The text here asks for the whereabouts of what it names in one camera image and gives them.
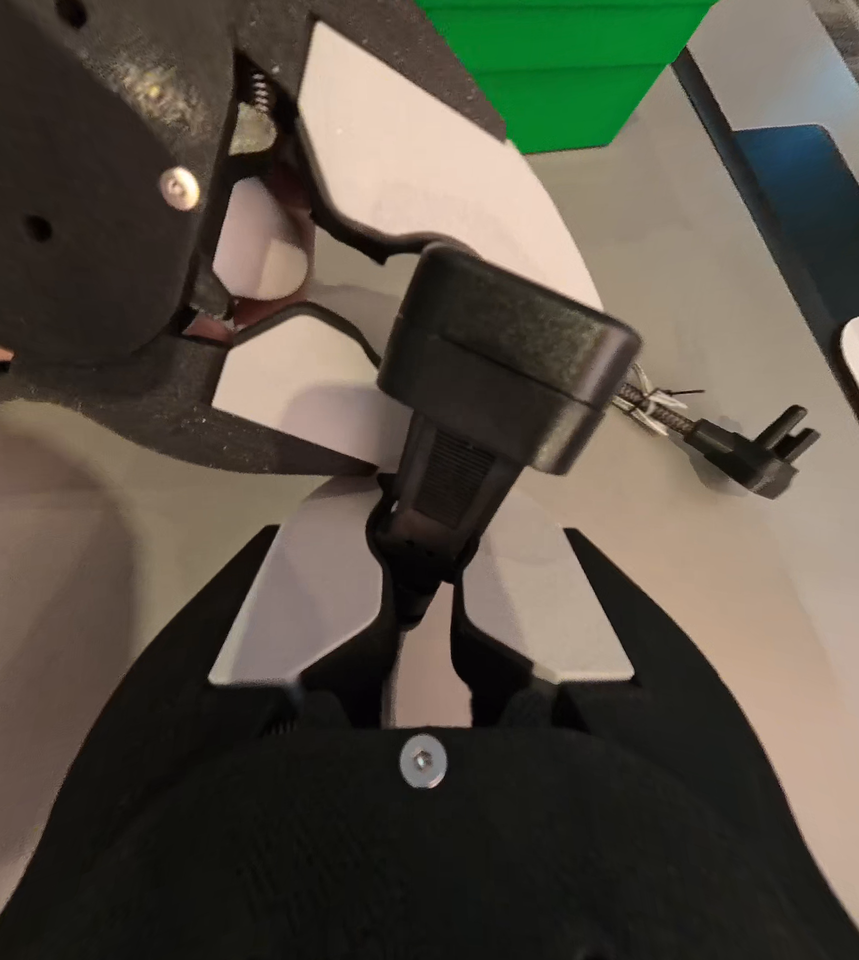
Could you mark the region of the black power strip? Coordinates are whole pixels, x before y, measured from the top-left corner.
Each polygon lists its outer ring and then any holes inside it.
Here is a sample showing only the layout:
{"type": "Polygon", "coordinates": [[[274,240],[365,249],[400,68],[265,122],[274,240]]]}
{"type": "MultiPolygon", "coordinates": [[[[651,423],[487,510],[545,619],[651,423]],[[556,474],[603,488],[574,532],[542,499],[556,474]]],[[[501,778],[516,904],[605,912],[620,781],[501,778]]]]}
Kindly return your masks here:
{"type": "Polygon", "coordinates": [[[563,475],[641,347],[608,314],[435,243],[419,257],[376,382],[499,458],[563,475]]]}

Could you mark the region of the black ribbed power plug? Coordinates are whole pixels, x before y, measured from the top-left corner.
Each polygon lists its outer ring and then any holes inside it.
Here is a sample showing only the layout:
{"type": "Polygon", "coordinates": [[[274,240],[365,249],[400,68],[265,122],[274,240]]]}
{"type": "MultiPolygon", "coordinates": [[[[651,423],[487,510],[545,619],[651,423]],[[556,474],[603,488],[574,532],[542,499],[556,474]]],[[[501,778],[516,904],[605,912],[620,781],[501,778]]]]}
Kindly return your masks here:
{"type": "Polygon", "coordinates": [[[442,584],[460,582],[522,468],[427,415],[412,414],[367,522],[399,630],[418,626],[442,584]]]}

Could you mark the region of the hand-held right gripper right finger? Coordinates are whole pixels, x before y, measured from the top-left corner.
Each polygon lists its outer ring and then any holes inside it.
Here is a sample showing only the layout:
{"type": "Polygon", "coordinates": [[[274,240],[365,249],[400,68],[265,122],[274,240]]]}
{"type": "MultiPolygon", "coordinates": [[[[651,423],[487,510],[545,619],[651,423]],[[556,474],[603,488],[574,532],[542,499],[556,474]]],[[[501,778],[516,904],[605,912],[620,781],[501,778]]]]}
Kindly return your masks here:
{"type": "Polygon", "coordinates": [[[498,507],[457,576],[450,657],[468,687],[634,677],[567,535],[519,491],[498,507]]]}

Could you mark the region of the green plastic bin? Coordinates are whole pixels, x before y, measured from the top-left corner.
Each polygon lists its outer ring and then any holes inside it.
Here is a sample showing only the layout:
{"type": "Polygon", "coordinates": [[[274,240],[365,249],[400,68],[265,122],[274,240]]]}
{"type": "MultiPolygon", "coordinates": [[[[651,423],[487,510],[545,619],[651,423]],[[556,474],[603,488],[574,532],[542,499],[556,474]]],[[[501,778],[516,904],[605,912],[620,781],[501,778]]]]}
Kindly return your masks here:
{"type": "Polygon", "coordinates": [[[714,1],[419,1],[523,154],[612,142],[714,1]]]}

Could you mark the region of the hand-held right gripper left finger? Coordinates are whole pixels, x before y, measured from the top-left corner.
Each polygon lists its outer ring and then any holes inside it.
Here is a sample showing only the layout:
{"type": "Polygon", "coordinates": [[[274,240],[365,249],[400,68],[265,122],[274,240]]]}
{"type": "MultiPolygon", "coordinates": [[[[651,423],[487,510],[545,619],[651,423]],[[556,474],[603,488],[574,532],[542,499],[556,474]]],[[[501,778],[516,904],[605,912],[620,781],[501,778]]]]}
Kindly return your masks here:
{"type": "Polygon", "coordinates": [[[334,478],[283,522],[208,673],[220,688],[348,688],[391,676],[400,629],[367,536],[374,477],[334,478]]]}

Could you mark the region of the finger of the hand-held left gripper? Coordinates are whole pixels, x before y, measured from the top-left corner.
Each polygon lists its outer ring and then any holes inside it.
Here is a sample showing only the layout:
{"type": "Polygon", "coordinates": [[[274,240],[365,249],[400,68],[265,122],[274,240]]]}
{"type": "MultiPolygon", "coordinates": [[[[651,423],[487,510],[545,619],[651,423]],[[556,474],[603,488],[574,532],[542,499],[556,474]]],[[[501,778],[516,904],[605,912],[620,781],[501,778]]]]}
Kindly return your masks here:
{"type": "Polygon", "coordinates": [[[603,303],[529,162],[332,27],[311,34],[297,99],[334,213],[400,248],[445,239],[573,301],[603,303]]]}
{"type": "Polygon", "coordinates": [[[404,406],[379,389],[380,364],[349,320],[294,303],[236,338],[211,406],[392,472],[403,453],[404,406]]]}

